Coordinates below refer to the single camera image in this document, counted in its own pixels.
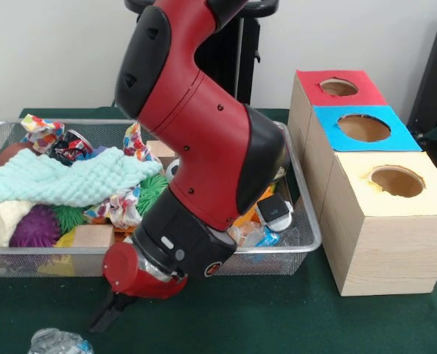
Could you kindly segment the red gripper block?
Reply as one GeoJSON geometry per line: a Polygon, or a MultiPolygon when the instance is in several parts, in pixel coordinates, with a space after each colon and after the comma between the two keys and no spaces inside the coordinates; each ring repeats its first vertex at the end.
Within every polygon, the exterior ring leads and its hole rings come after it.
{"type": "Polygon", "coordinates": [[[115,243],[105,253],[103,275],[111,286],[107,298],[88,325],[90,333],[103,333],[138,298],[168,299],[186,286],[188,276],[177,277],[149,261],[132,243],[115,243]]]}

